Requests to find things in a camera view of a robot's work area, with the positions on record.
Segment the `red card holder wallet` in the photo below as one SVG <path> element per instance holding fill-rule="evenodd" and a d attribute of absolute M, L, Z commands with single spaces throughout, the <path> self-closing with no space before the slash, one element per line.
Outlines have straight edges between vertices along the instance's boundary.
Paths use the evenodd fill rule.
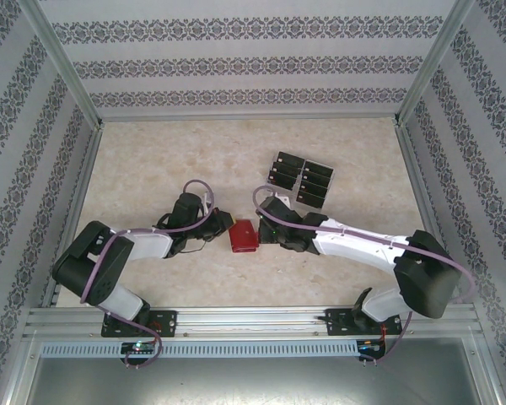
<path fill-rule="evenodd" d="M 259 246 L 258 234 L 249 219 L 237 219 L 229 229 L 229 240 L 233 253 L 254 252 Z"/>

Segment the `clear acrylic card stand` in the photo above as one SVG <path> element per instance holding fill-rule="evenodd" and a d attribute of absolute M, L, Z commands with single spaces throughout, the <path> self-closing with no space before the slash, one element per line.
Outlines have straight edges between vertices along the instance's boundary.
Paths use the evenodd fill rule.
<path fill-rule="evenodd" d="M 271 167 L 270 167 L 270 170 L 268 171 L 268 175 L 269 175 L 269 172 L 270 172 L 270 171 L 272 171 L 272 164 L 273 164 L 274 162 L 277 162 L 277 155 L 278 155 L 278 153 L 275 155 L 275 157 L 274 157 L 274 159 L 273 159 L 273 161 L 272 161 L 272 163 L 271 163 Z M 304 164 L 303 164 L 303 166 L 302 166 L 302 167 L 299 167 L 299 168 L 301 168 L 302 170 L 301 170 L 300 175 L 296 177 L 296 178 L 297 178 L 297 181 L 296 181 L 296 184 L 294 185 L 294 188 L 293 188 L 293 190 L 292 190 L 292 191 L 285 190 L 285 189 L 282 189 L 282 188 L 280 188 L 280 187 L 273 186 L 273 185 L 269 184 L 269 183 L 267 182 L 268 175 L 267 175 L 267 178 L 266 178 L 266 183 L 267 183 L 268 185 L 270 185 L 270 186 L 275 187 L 276 189 L 278 189 L 279 191 L 281 191 L 284 195 L 288 196 L 288 197 L 289 197 L 289 199 L 290 199 L 291 204 L 295 203 L 295 204 L 301 205 L 301 206 L 302 206 L 302 207 L 304 207 L 304 208 L 305 208 L 305 207 L 307 207 L 307 208 L 311 208 L 311 207 L 308 207 L 308 206 L 303 205 L 303 204 L 301 204 L 301 203 L 299 203 L 299 202 L 297 202 L 297 201 L 296 201 L 298 192 L 299 192 L 299 191 L 303 191 L 303 190 L 301 190 L 301 189 L 300 189 L 300 182 L 303 180 L 302 174 L 303 174 L 303 171 L 304 171 Z M 327 187 L 327 188 L 328 188 L 328 192 L 329 192 L 330 187 L 331 187 L 331 183 L 332 183 L 332 181 L 333 181 L 334 173 L 335 173 L 334 169 L 333 169 L 333 171 L 332 171 L 332 172 L 321 172 L 321 173 L 319 173 L 319 174 L 323 174 L 324 176 L 329 176 L 329 177 L 331 178 L 331 180 L 330 180 L 330 182 L 329 182 L 329 183 L 327 183 L 327 182 L 321 182 L 321 183 L 316 183 L 316 184 L 319 184 L 319 185 L 322 185 L 322 186 L 324 186 L 324 187 Z M 321 193 L 321 194 L 314 194 L 314 195 L 324 198 L 324 199 L 325 199 L 325 202 L 326 202 L 326 198 L 327 198 L 328 192 L 327 192 L 326 194 Z M 320 212 L 320 211 L 322 210 L 322 209 L 316 209 L 316 208 L 313 208 L 313 209 L 314 209 L 314 210 L 316 210 L 317 212 Z"/>

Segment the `steel sheet panel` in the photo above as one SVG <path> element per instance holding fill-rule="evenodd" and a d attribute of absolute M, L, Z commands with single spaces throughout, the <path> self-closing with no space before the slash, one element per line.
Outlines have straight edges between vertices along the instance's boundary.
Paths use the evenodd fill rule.
<path fill-rule="evenodd" d="M 170 342 L 128 370 L 83 343 L 33 342 L 7 405 L 506 405 L 475 337 L 408 337 L 380 364 L 326 348 L 232 358 L 214 342 Z"/>

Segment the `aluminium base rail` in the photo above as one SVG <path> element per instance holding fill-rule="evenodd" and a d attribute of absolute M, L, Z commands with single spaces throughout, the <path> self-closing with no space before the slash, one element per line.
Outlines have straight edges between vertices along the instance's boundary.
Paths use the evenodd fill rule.
<path fill-rule="evenodd" d="M 322 306 L 176 308 L 170 330 L 176 340 L 278 340 L 327 338 L 320 320 Z M 97 339 L 104 319 L 100 310 L 58 307 L 29 311 L 23 338 L 80 341 Z M 483 333 L 473 305 L 450 305 L 439 320 L 414 315 L 406 330 L 410 338 L 464 337 Z"/>

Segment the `aluminium side rail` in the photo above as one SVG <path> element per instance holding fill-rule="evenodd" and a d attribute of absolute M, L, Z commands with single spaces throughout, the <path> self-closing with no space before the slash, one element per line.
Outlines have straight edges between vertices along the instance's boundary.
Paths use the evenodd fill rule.
<path fill-rule="evenodd" d="M 78 221 L 83 207 L 89 178 L 94 168 L 95 157 L 98 153 L 101 137 L 105 129 L 105 124 L 101 122 L 93 131 L 89 142 L 83 152 L 81 165 L 78 168 L 76 181 L 73 186 L 72 195 L 68 205 L 67 215 L 64 218 L 63 228 L 58 239 L 58 245 L 54 251 L 49 267 L 49 275 L 44 284 L 43 293 L 40 297 L 39 307 L 49 307 L 53 305 L 53 297 L 55 295 L 56 282 L 51 276 L 51 270 L 55 261 L 67 249 L 74 239 L 78 226 Z"/>
<path fill-rule="evenodd" d="M 444 243 L 442 231 L 436 221 L 433 205 L 429 199 L 427 185 L 423 180 L 420 165 L 414 154 L 406 128 L 396 121 L 394 123 L 394 129 L 424 229 L 431 233 L 446 251 L 449 251 Z M 454 297 L 456 304 L 471 304 L 473 302 L 476 293 L 476 283 L 472 276 L 467 276 L 465 273 L 462 275 L 461 281 L 455 289 L 455 294 L 456 293 L 459 294 L 458 297 Z"/>

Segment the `aluminium frame post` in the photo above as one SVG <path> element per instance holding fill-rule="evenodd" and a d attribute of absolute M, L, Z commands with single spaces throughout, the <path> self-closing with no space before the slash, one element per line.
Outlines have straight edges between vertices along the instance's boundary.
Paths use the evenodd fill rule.
<path fill-rule="evenodd" d="M 18 0 L 19 6 L 29 20 L 30 25 L 40 38 L 48 56 L 80 107 L 83 115 L 92 127 L 99 127 L 102 122 L 88 91 L 60 42 L 52 24 L 46 17 L 39 0 Z"/>
<path fill-rule="evenodd" d="M 427 88 L 429 80 L 437 70 L 438 65 L 449 49 L 451 41 L 455 38 L 456 33 L 463 24 L 475 1 L 476 0 L 455 0 L 452 9 L 449 11 L 448 16 L 439 30 L 438 36 L 433 42 L 422 66 L 418 70 L 417 76 L 412 82 L 401 104 L 401 108 L 395 114 L 394 123 L 396 127 L 401 127 L 408 121 L 420 97 Z"/>

